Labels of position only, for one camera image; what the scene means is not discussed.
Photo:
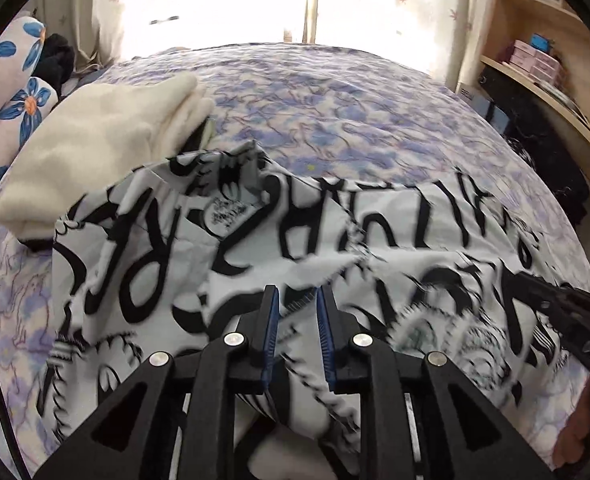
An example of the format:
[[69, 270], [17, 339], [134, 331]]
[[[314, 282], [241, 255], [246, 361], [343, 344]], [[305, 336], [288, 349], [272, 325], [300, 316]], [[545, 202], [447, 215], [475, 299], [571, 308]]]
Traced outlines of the right human hand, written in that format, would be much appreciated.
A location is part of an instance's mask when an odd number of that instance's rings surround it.
[[559, 479], [590, 479], [590, 376], [552, 452]]

